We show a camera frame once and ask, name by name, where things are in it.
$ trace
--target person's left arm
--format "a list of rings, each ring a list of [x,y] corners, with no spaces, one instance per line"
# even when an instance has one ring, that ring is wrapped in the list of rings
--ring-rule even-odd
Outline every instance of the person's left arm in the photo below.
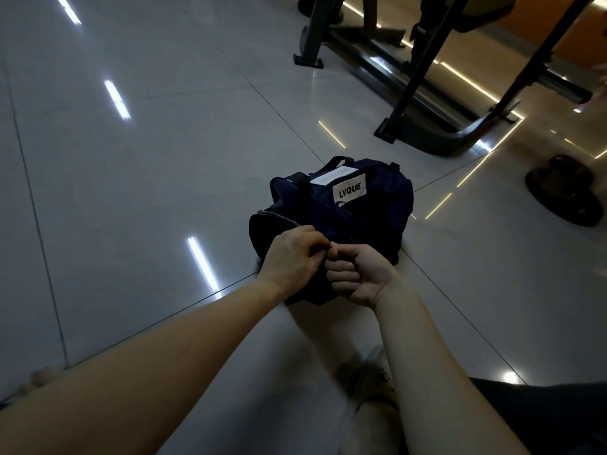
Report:
[[[316,273],[312,226],[276,237],[257,279],[134,336],[0,413],[0,453],[154,454],[270,310]]]

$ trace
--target navy blue duffel bag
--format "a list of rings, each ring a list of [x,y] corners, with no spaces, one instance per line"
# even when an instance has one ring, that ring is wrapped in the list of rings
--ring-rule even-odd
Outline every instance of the navy blue duffel bag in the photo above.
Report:
[[[398,164],[335,156],[316,173],[275,177],[269,188],[274,204],[249,221],[249,237],[262,261],[274,237],[310,224],[330,241],[369,244],[392,264],[398,262],[414,206],[411,181]],[[321,267],[294,299],[322,305],[335,298],[325,274]]]

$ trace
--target white label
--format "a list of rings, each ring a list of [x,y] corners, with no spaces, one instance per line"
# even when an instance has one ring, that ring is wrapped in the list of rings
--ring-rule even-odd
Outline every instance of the white label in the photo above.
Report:
[[[367,194],[367,182],[365,175],[359,175],[353,179],[346,180],[333,187],[333,200],[335,204],[347,203]]]
[[[311,180],[310,183],[315,185],[329,185],[335,179],[339,179],[340,177],[352,174],[356,171],[358,171],[358,169],[355,169],[353,167],[340,166],[337,169],[333,169],[332,171],[329,171],[326,174],[323,174],[320,177]]]

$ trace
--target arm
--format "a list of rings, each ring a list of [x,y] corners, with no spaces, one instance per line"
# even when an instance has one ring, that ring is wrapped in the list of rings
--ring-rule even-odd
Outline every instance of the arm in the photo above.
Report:
[[[316,273],[314,227],[276,237],[244,288],[74,367],[0,413],[0,453],[154,454],[272,308]]]
[[[407,446],[416,454],[527,454],[468,379],[419,295],[370,246],[331,243],[333,289],[371,307],[398,396]]]

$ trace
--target tiled floor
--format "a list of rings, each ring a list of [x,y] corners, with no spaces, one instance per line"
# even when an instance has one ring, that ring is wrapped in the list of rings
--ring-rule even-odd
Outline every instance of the tiled floor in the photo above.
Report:
[[[330,50],[324,70],[292,64],[306,22],[296,0],[67,1],[80,23],[58,0],[0,0],[0,396],[37,367],[73,365],[246,282],[248,217],[269,205],[269,180],[341,154],[395,161],[413,181],[399,270],[469,374],[607,379],[604,224],[561,221],[523,183],[563,151],[605,172],[604,99],[581,115],[595,122],[590,155],[550,132],[584,133],[572,106],[533,87],[528,118],[490,156],[438,158],[375,138],[390,106]],[[407,6],[380,15],[408,25]],[[476,49],[454,37],[443,53],[467,73],[496,44],[470,35]],[[504,67],[520,67],[516,54]],[[499,93],[506,75],[473,78]],[[465,82],[458,92],[490,105]],[[345,398],[331,375],[380,342],[372,313],[340,300],[277,308],[163,455],[335,453]]]

